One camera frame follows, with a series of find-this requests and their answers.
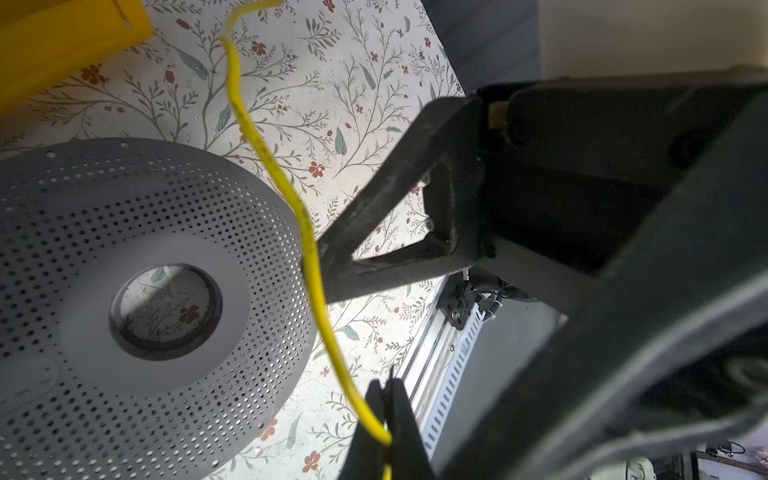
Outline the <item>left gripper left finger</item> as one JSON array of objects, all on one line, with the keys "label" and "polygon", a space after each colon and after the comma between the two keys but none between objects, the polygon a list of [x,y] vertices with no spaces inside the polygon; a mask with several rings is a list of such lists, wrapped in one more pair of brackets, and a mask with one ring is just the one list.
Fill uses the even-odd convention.
[{"label": "left gripper left finger", "polygon": [[[385,420],[383,390],[379,380],[372,380],[364,399],[376,418]],[[358,423],[339,480],[381,480],[385,463],[384,447]]]}]

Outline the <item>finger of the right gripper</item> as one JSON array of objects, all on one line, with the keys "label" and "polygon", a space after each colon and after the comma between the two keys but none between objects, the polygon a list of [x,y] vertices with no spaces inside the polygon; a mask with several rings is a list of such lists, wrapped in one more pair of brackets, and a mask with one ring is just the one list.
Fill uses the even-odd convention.
[{"label": "finger of the right gripper", "polygon": [[[482,102],[443,97],[428,103],[371,180],[318,241],[330,303],[456,273],[481,256],[477,155]],[[358,247],[423,179],[432,229],[419,242],[356,260]]]}]

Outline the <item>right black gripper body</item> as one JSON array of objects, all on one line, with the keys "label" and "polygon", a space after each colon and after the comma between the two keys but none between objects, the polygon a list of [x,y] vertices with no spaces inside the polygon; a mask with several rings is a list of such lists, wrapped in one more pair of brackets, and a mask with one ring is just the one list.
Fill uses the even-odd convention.
[{"label": "right black gripper body", "polygon": [[767,414],[767,73],[485,88],[484,267],[567,316],[446,479],[575,479]]}]

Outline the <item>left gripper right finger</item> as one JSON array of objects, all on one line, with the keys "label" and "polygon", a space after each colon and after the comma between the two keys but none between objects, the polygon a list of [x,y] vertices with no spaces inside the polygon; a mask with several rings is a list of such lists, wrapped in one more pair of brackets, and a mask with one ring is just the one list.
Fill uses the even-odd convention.
[{"label": "left gripper right finger", "polygon": [[392,435],[387,460],[394,480],[436,479],[403,381],[390,378],[384,388],[387,426]]}]

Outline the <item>grey perforated cable spool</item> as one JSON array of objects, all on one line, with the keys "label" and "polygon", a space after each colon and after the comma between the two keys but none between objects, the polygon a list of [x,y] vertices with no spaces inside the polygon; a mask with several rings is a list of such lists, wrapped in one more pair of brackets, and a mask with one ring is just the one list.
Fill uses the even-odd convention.
[{"label": "grey perforated cable spool", "polygon": [[293,213],[209,152],[95,139],[1,163],[1,475],[200,479],[316,336]]}]

